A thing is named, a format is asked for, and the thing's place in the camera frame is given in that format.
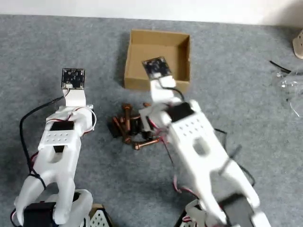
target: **clear plastic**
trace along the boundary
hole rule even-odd
[[[293,112],[303,116],[303,69],[295,70],[289,74],[278,72],[279,87],[283,99],[288,103]]]

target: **open cardboard box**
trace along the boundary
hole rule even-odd
[[[163,56],[185,92],[190,83],[190,36],[183,33],[132,30],[125,65],[125,88],[150,90],[149,78],[142,61]]]

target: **copper bolt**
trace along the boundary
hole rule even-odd
[[[133,146],[134,146],[135,150],[140,150],[140,148],[142,148],[142,147],[145,147],[145,146],[148,146],[148,145],[151,145],[154,143],[158,143],[159,141],[160,141],[159,138],[155,138],[153,140],[147,140],[144,142],[135,142],[135,143],[133,143]]]
[[[143,103],[143,106],[148,107],[148,106],[151,106],[151,104],[150,103]]]
[[[123,103],[122,109],[124,110],[124,113],[125,113],[125,130],[126,130],[126,133],[128,133],[131,129],[130,117],[131,117],[131,112],[132,112],[132,106],[128,103]]]
[[[117,126],[117,128],[121,132],[123,143],[130,144],[132,142],[131,137],[126,134],[125,130],[120,125],[118,118],[113,117],[112,121],[113,121],[114,125]]]
[[[140,114],[131,115],[130,120],[137,120],[140,117],[141,117]],[[120,117],[119,120],[120,120],[121,123],[124,123],[125,122],[125,117]]]

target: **white robotic arm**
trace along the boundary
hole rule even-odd
[[[194,191],[199,198],[201,210],[222,224],[229,224],[230,217],[227,217],[227,212],[219,206],[212,193],[210,173],[220,172],[246,198],[251,209],[251,222],[255,224],[249,227],[269,227],[265,215],[259,214],[260,201],[257,193],[238,164],[227,155],[199,104],[194,100],[189,103],[181,101],[167,89],[175,87],[176,82],[169,74],[165,59],[160,57],[148,60],[143,62],[143,66],[151,79],[151,96],[154,101],[152,106],[139,111],[144,129],[166,132],[168,142],[174,146],[194,181]],[[197,146],[203,150],[203,154],[198,153],[195,149]],[[198,223],[200,227],[204,227],[204,224],[205,220]]]
[[[66,106],[60,106],[46,119],[32,174],[26,178],[15,200],[17,218],[22,226],[37,226],[41,221],[41,225],[54,222],[62,227],[79,227],[84,219],[89,222],[92,195],[87,190],[75,191],[74,176],[80,137],[94,129],[96,115],[86,106],[84,90],[74,89],[73,78],[66,84],[67,89],[63,89]],[[57,183],[58,194],[43,204],[35,203],[51,183]],[[49,213],[50,218],[40,217],[42,213]]]

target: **wire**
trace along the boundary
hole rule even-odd
[[[227,166],[230,164],[230,162],[231,162],[232,160],[235,161],[234,158],[235,158],[235,156],[236,156],[237,154],[239,154],[239,152],[241,151],[241,149],[242,149],[242,145],[240,144],[240,145],[238,145],[237,148],[232,152],[232,154],[229,155],[229,158],[226,160],[226,162],[224,163],[224,165],[222,166],[222,168],[218,171],[218,174],[219,174],[219,175],[221,175],[221,174],[225,171],[225,169],[227,168]],[[250,177],[250,179],[252,180],[252,182],[250,183],[251,186],[255,186],[255,184],[256,184],[256,179],[253,177],[253,175],[252,175],[246,168],[244,168],[242,165],[240,165],[239,163],[237,163],[237,164],[238,164],[238,166],[240,167],[240,169],[241,169],[244,173],[246,173],[246,174]]]
[[[178,92],[179,95],[181,96],[182,102],[185,102],[184,95],[183,95],[183,93],[182,93],[180,90],[178,90],[178,89],[175,88],[175,87],[164,87],[164,86],[162,85],[162,83],[160,82],[159,78],[158,78],[158,81],[159,81],[159,84],[160,84],[160,86],[161,86],[162,89],[165,89],[165,90],[172,90],[172,91]]]
[[[246,168],[244,168],[242,165],[240,165],[240,164],[238,164],[238,166],[240,167],[240,169],[244,172],[244,173],[246,173],[249,177],[250,177],[250,179],[251,179],[251,186],[255,186],[255,184],[256,184],[256,179],[253,177],[253,175],[246,169]]]
[[[227,142],[227,132],[221,130],[221,129],[214,129],[215,131],[218,131],[222,134],[224,134],[224,137],[223,137],[223,141],[222,141],[222,145],[223,145],[223,148],[224,150],[226,150],[226,142]]]
[[[12,223],[12,225],[13,225],[14,227],[21,227],[21,226],[17,226],[17,225],[14,223],[14,221],[13,221],[13,218],[14,218],[15,214],[16,214],[16,209],[13,209],[13,211],[12,211],[11,214],[10,214],[10,221],[11,221],[11,223]]]
[[[52,100],[52,101],[50,101],[48,103],[45,103],[43,105],[40,105],[40,106],[36,107],[35,109],[33,109],[30,112],[28,112],[27,114],[25,114],[21,118],[21,120],[20,120],[20,124],[19,124],[20,140],[21,140],[21,144],[22,144],[22,148],[23,148],[25,157],[27,159],[27,167],[28,167],[28,170],[29,170],[29,176],[33,176],[33,177],[39,179],[41,181],[44,189],[46,189],[45,182],[43,181],[43,179],[41,178],[41,176],[34,170],[31,158],[29,157],[29,153],[28,153],[28,150],[27,150],[27,145],[25,143],[24,135],[23,135],[23,123],[24,123],[24,121],[25,121],[26,118],[28,118],[30,115],[32,115],[33,113],[37,112],[38,110],[41,110],[44,107],[47,107],[47,106],[49,106],[51,104],[54,104],[54,103],[60,101],[61,99],[64,99],[69,94],[69,92],[70,91],[68,90],[68,92],[66,93],[66,95],[58,97],[58,98],[55,98],[54,100]]]
[[[285,73],[291,73],[291,70],[288,70],[280,65],[278,65],[277,63],[274,63],[273,61],[269,61],[271,64],[273,64],[274,66],[278,67],[282,72]]]
[[[88,108],[87,106],[78,107],[78,108],[76,108],[73,112],[75,112],[75,111],[77,111],[77,110],[79,110],[79,109],[82,109],[82,108],[89,110],[89,111],[93,114],[93,116],[94,116],[94,118],[95,118],[95,122],[94,122],[94,124],[92,125],[92,127],[91,127],[89,130],[86,130],[86,131],[83,133],[83,134],[86,134],[86,133],[89,133],[90,131],[92,131],[92,130],[95,129],[95,126],[96,126],[96,123],[97,123],[97,116],[96,116],[95,112],[92,111],[92,109]]]

